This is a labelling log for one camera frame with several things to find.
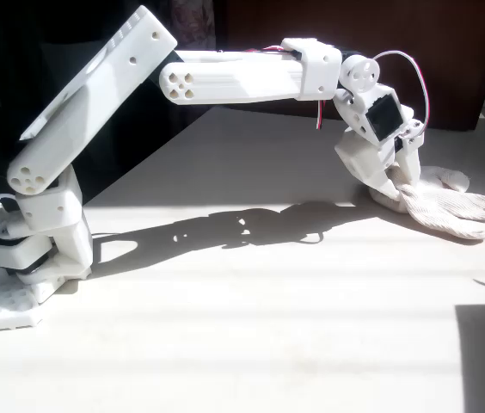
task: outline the dark wall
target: dark wall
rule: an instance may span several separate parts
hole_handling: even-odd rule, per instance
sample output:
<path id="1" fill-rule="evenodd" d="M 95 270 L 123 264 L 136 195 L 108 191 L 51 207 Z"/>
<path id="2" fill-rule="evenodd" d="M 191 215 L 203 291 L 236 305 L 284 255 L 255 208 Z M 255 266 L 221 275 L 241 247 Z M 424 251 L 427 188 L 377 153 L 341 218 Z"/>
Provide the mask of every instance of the dark wall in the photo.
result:
<path id="1" fill-rule="evenodd" d="M 0 2 L 0 176 L 23 147 L 22 132 L 140 3 L 168 25 L 169 2 L 160 0 Z M 174 113 L 143 83 L 74 162 L 85 200 L 179 132 Z"/>
<path id="2" fill-rule="evenodd" d="M 412 55 L 426 79 L 431 126 L 476 127 L 485 99 L 485 0 L 216 0 L 218 47 L 244 50 L 285 37 L 315 37 L 366 56 L 391 49 Z M 379 60 L 382 83 L 423 119 L 413 68 L 397 56 Z M 316 116 L 315 102 L 248 105 L 253 110 Z M 327 117 L 335 117 L 328 105 Z"/>

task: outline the white wire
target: white wire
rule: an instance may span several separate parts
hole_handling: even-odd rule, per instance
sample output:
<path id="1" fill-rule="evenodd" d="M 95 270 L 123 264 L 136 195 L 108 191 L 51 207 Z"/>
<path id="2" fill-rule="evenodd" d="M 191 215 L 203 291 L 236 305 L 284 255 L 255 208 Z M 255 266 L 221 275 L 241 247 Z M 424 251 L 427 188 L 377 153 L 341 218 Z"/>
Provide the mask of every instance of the white wire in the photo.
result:
<path id="1" fill-rule="evenodd" d="M 10 198 L 11 200 L 14 200 L 15 199 L 15 195 L 12 195 L 12 194 L 0 194 L 0 200 L 2 200 L 3 198 Z"/>
<path id="2" fill-rule="evenodd" d="M 426 90 L 426 84 L 424 83 L 424 77 L 422 76 L 422 73 L 421 73 L 421 68 L 418 67 L 418 65 L 416 64 L 416 62 L 414 61 L 413 58 L 411 58 L 408 54 L 406 54 L 405 52 L 402 52 L 400 50 L 389 50 L 387 52 L 382 52 L 382 53 L 376 55 L 373 59 L 377 60 L 378 58 L 381 58 L 381 57 L 386 56 L 388 54 L 399 54 L 400 56 L 403 56 L 404 58 L 406 58 L 411 63 L 411 65 L 413 65 L 414 69 L 416 70 L 416 74 L 417 74 L 419 80 L 421 81 L 422 93 L 424 94 L 424 103 L 426 104 L 426 116 L 424 118 L 424 125 L 422 126 L 421 130 L 414 137 L 420 136 L 426 130 L 426 126 L 427 126 L 428 121 L 430 119 L 430 102 L 429 102 L 429 99 L 428 99 L 428 92 Z"/>

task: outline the cable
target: cable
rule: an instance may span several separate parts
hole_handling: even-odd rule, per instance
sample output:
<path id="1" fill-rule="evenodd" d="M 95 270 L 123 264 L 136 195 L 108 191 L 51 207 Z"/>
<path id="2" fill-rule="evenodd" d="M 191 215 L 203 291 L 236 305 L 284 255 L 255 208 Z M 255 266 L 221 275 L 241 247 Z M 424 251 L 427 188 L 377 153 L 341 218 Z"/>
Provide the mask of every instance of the cable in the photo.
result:
<path id="1" fill-rule="evenodd" d="M 317 131 L 320 131 L 322 128 L 322 110 L 324 109 L 327 101 L 317 101 Z"/>
<path id="2" fill-rule="evenodd" d="M 426 104 L 426 117 L 424 118 L 424 125 L 422 126 L 421 130 L 413 137 L 415 138 L 416 136 L 420 136 L 421 134 L 424 133 L 424 131 L 426 130 L 426 126 L 428 125 L 428 121 L 430 120 L 430 99 L 428 97 L 426 84 L 424 83 L 424 77 L 422 76 L 421 68 L 416 64 L 414 59 L 411 58 L 405 52 L 401 52 L 400 50 L 389 50 L 387 52 L 382 52 L 376 55 L 373 59 L 377 60 L 378 58 L 381 58 L 388 54 L 399 54 L 400 56 L 403 56 L 404 58 L 406 58 L 411 63 L 411 65 L 413 65 L 414 69 L 416 70 L 416 74 L 418 75 L 418 78 L 421 81 L 422 92 L 424 93 L 424 103 Z"/>
<path id="3" fill-rule="evenodd" d="M 15 195 L 12 195 L 12 194 L 0 194 L 0 200 L 2 200 L 4 198 L 8 198 L 10 200 L 16 200 L 15 199 Z"/>

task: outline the white plastic arm segment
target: white plastic arm segment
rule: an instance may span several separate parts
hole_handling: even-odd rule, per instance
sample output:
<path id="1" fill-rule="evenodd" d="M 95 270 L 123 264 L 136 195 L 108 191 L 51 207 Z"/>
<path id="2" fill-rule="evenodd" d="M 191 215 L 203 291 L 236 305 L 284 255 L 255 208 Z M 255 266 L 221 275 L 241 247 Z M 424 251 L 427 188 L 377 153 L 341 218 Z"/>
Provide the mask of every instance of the white plastic arm segment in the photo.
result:
<path id="1" fill-rule="evenodd" d="M 161 71 L 164 95 L 178 105 L 332 99 L 341 52 L 315 39 L 284 39 L 287 53 L 178 52 Z"/>
<path id="2" fill-rule="evenodd" d="M 34 140 L 10 164 L 9 185 L 28 195 L 46 189 L 176 44 L 139 7 L 23 134 Z"/>

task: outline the wooden cabinet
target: wooden cabinet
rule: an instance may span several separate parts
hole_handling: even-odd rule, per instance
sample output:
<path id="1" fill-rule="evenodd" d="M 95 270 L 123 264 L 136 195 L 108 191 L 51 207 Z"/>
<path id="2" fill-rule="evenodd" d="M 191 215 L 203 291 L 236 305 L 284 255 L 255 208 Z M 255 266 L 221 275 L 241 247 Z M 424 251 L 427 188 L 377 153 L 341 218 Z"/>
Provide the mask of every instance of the wooden cabinet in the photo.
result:
<path id="1" fill-rule="evenodd" d="M 390 49 L 414 56 L 426 79 L 430 126 L 476 127 L 485 99 L 485 0 L 215 0 L 218 48 L 244 50 L 285 37 L 315 37 L 365 56 Z M 380 82 L 424 117 L 420 84 L 398 56 L 379 60 Z M 316 115 L 315 102 L 277 101 L 237 108 Z M 337 117 L 334 104 L 326 117 Z"/>

